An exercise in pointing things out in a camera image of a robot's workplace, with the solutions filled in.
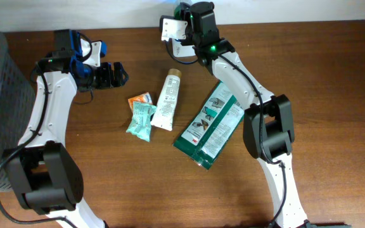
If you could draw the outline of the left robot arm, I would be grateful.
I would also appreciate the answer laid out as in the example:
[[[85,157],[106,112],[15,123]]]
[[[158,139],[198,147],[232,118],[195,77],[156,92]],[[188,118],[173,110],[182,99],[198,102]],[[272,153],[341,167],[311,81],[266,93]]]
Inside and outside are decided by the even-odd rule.
[[[120,62],[83,63],[73,52],[57,51],[35,64],[37,96],[16,149],[5,150],[1,165],[22,208],[62,227],[107,227],[83,198],[82,173],[65,147],[73,99],[79,89],[124,86]]]

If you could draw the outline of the mint green tissue packet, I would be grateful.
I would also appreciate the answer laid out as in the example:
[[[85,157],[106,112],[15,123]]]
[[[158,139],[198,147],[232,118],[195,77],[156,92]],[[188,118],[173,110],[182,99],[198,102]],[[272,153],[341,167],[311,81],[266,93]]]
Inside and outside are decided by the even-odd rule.
[[[133,102],[132,120],[126,132],[150,142],[151,117],[156,109],[156,106],[149,103]]]

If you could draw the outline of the green wipes packet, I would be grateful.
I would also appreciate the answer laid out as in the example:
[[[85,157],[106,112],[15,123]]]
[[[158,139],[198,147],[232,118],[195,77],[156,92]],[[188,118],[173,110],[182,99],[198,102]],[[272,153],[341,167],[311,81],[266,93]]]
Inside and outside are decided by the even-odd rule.
[[[243,120],[243,116],[244,110],[233,93],[219,82],[173,146],[208,170]]]

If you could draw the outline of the white cream tube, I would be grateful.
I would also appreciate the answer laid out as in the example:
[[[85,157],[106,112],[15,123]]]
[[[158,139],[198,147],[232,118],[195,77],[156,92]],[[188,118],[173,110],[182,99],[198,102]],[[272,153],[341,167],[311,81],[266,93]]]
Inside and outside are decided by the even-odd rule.
[[[168,71],[159,99],[157,101],[156,112],[151,119],[152,126],[172,131],[181,76],[182,73],[178,69],[171,68]]]

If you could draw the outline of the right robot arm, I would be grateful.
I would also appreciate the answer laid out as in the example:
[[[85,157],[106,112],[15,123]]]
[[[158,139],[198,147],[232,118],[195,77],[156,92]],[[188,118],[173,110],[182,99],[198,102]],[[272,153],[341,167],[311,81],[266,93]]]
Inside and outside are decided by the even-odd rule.
[[[160,17],[162,40],[191,46],[197,63],[227,86],[244,109],[243,141],[262,167],[272,198],[274,217],[268,226],[311,227],[293,176],[290,100],[275,96],[246,69],[233,45],[220,37],[214,8],[207,1],[180,3],[172,16]]]

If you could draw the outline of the small orange packet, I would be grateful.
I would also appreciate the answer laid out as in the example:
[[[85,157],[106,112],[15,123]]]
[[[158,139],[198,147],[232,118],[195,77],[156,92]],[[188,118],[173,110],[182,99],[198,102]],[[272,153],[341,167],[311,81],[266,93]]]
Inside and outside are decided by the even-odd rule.
[[[153,104],[153,100],[148,92],[129,98],[127,101],[131,110],[134,109],[135,102]]]

